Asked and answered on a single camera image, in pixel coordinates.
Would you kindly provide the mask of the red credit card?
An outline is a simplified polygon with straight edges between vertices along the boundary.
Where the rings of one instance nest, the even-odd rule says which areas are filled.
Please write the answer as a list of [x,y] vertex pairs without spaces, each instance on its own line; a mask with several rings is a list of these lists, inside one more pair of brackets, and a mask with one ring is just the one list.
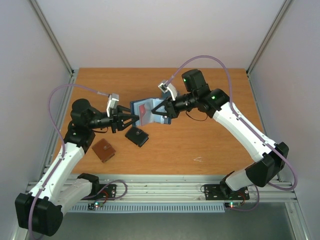
[[141,117],[143,117],[146,113],[147,113],[147,108],[146,108],[146,105],[145,104],[141,104],[139,107],[138,107],[138,109],[139,109],[139,115],[141,116]]

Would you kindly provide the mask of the black card holder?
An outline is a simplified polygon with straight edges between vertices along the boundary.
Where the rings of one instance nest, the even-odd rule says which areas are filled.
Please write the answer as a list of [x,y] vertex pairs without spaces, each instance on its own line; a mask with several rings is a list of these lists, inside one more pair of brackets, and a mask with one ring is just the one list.
[[140,128],[137,128],[135,126],[132,126],[125,134],[125,137],[130,140],[132,143],[137,145],[138,147],[142,147],[149,139],[149,135],[141,130]]

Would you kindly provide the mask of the right small circuit board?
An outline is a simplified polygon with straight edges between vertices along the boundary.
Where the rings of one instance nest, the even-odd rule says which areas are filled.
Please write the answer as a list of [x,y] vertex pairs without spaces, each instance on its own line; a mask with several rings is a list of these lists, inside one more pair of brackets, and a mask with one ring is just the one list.
[[234,201],[230,201],[230,202],[225,202],[224,206],[228,209],[235,209],[235,208],[239,208],[242,206],[241,202],[234,202]]

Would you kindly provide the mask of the right aluminium corner post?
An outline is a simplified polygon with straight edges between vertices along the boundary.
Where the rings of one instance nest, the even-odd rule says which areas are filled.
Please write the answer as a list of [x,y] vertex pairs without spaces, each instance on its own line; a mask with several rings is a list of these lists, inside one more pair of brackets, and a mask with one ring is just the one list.
[[270,27],[268,28],[261,44],[259,45],[252,61],[250,62],[246,74],[250,77],[252,71],[254,70],[255,66],[257,65],[258,61],[260,60],[262,54],[266,50],[267,46],[269,45],[271,39],[273,38],[274,34],[276,33],[278,27],[280,26],[281,22],[283,21],[284,17],[286,16],[288,10],[290,9],[293,0],[284,0],[276,13]]

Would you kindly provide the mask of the small circuit board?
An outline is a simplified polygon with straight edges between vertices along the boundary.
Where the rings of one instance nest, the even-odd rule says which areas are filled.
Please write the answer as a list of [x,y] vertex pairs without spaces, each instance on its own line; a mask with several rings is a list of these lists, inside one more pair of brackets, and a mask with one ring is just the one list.
[[225,202],[224,206],[228,209],[235,209],[235,208],[239,208],[242,206],[241,202],[234,202],[234,201],[230,201],[230,202]]
[[104,203],[103,202],[93,202],[93,203],[89,203],[88,205],[87,205],[87,209],[89,210],[89,211],[94,211],[94,210],[96,210],[96,209],[99,209],[99,208],[102,208],[104,206]]

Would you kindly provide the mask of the brown card holder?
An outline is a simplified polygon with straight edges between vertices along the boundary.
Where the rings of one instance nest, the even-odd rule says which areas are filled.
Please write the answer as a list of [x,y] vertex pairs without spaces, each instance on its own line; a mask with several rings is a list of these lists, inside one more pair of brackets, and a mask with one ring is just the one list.
[[93,145],[92,150],[102,163],[110,160],[116,153],[116,150],[113,148],[113,146],[104,138]]

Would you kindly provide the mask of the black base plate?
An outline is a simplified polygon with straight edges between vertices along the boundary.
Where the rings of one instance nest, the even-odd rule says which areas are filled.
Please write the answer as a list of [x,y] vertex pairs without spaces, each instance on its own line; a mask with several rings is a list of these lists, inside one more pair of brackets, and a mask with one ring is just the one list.
[[233,191],[229,196],[225,196],[219,184],[204,184],[200,187],[200,191],[204,193],[207,201],[224,200],[224,201],[242,201],[249,200],[249,190],[243,187],[238,191]]
[[117,193],[117,185],[116,184],[110,184],[107,187],[104,187],[104,184],[99,185],[99,190],[101,192],[96,196],[96,200],[102,201],[105,200],[107,197],[107,200],[113,200],[116,197]]

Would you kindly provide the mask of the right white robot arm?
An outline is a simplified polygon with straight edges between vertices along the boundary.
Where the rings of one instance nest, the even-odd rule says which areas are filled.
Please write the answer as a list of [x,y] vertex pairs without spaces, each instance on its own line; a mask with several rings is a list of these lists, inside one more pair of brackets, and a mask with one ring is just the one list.
[[242,170],[229,173],[220,181],[220,192],[225,199],[234,197],[244,187],[267,185],[284,168],[289,147],[284,142],[276,143],[259,131],[231,103],[223,90],[211,90],[200,70],[189,70],[181,77],[187,93],[178,95],[172,84],[161,82],[158,88],[163,93],[170,93],[170,96],[151,112],[175,119],[181,112],[197,108],[225,127],[242,144],[254,162]]

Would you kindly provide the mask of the left small circuit board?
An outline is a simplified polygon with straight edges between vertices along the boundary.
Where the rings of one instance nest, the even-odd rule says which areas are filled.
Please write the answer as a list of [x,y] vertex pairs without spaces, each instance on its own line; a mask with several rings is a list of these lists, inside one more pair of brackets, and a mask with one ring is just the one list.
[[102,208],[104,206],[104,203],[103,202],[93,202],[93,203],[89,203],[88,205],[87,205],[87,209],[89,210],[89,211],[94,211],[94,210],[96,210],[96,209],[99,209],[99,208]]

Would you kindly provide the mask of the aluminium rail base frame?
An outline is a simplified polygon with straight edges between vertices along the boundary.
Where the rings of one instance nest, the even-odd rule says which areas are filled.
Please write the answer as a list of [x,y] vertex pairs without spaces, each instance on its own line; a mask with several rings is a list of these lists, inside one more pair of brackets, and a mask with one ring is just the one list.
[[[106,185],[114,180],[123,180],[127,194],[118,199],[124,203],[204,203],[205,195],[201,186],[218,184],[223,175],[164,175],[164,174],[97,174],[100,183]],[[256,203],[257,191],[248,187],[249,200],[245,203]],[[296,203],[294,191],[282,191],[270,185],[258,187],[260,203]]]

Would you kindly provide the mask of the dark blue card holder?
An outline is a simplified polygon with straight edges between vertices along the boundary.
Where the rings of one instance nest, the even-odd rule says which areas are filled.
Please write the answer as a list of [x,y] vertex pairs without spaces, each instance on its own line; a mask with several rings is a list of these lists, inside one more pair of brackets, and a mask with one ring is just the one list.
[[[158,123],[158,124],[165,124],[165,125],[171,124],[172,121],[170,118],[152,114],[153,99],[164,99],[164,98],[151,97],[151,98],[145,98],[145,99],[140,99],[140,100],[135,100],[130,102],[130,109],[132,114],[139,116],[139,120],[132,124],[133,127],[141,127],[151,123]],[[143,117],[141,117],[139,114],[140,105],[145,105],[147,108],[147,113]]]

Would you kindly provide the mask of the aluminium corner post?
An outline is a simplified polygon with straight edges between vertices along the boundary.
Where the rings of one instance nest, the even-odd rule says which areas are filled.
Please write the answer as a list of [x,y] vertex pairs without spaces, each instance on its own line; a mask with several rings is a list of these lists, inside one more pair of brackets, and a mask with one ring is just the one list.
[[261,44],[259,45],[252,61],[250,62],[246,74],[250,77],[252,71],[254,70],[255,66],[257,65],[258,61],[260,60],[262,54],[266,50],[267,46],[269,45],[271,39],[273,38],[274,34],[276,33],[278,27],[280,26],[281,22],[283,21],[284,17],[286,16],[288,10],[290,9],[293,0],[284,0],[276,13],[270,27],[268,28]]
[[30,6],[32,7],[35,15],[37,16],[37,18],[39,19],[42,27],[44,28],[45,33],[47,34],[49,40],[51,41],[51,43],[53,44],[57,54],[59,55],[60,59],[62,60],[67,72],[69,73],[69,75],[72,77],[74,74],[74,69],[72,68],[66,54],[64,53],[58,39],[56,38],[45,14],[43,13],[39,3],[37,0],[28,0]]

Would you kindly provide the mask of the left aluminium corner post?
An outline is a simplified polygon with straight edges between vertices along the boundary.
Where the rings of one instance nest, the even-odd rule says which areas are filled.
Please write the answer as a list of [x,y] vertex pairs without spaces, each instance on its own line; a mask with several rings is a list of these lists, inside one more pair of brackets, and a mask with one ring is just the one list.
[[51,41],[51,43],[53,44],[57,54],[59,55],[60,59],[62,60],[67,72],[69,73],[69,75],[72,77],[74,74],[74,69],[72,68],[66,54],[64,53],[58,39],[56,38],[45,14],[43,13],[39,3],[37,0],[28,0],[30,6],[32,7],[35,15],[37,16],[37,18],[39,19],[42,27],[44,28],[45,33],[47,34],[49,40]]

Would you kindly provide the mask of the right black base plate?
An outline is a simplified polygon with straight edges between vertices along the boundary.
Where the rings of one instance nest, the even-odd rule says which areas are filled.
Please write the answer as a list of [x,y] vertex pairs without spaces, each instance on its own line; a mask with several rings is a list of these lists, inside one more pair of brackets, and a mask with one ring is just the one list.
[[233,191],[229,196],[225,196],[219,184],[204,184],[200,187],[200,191],[204,193],[207,201],[224,200],[224,201],[242,201],[249,200],[249,190],[243,187],[238,191]]

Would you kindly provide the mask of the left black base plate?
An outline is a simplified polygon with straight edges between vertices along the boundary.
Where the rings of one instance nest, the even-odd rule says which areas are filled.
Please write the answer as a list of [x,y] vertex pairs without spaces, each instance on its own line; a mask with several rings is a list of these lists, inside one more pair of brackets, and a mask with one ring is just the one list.
[[117,193],[117,185],[116,184],[110,184],[107,187],[104,187],[104,184],[99,185],[99,190],[101,192],[96,196],[96,200],[102,201],[105,200],[107,197],[107,200],[113,200],[116,197]]

